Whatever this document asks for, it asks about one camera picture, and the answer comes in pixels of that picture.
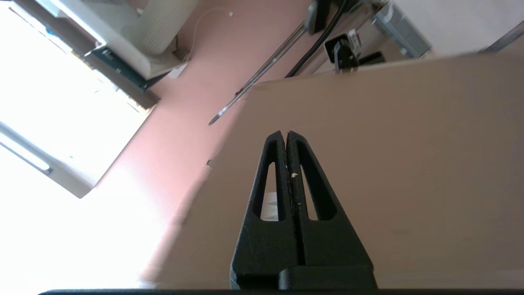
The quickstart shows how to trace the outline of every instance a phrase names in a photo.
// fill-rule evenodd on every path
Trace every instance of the black clamp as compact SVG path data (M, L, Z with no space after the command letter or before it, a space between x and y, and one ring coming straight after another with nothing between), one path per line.
M278 221L260 219L275 163ZM310 220L301 167L319 220ZM377 289L373 264L307 140L280 131L264 144L231 263L232 289Z

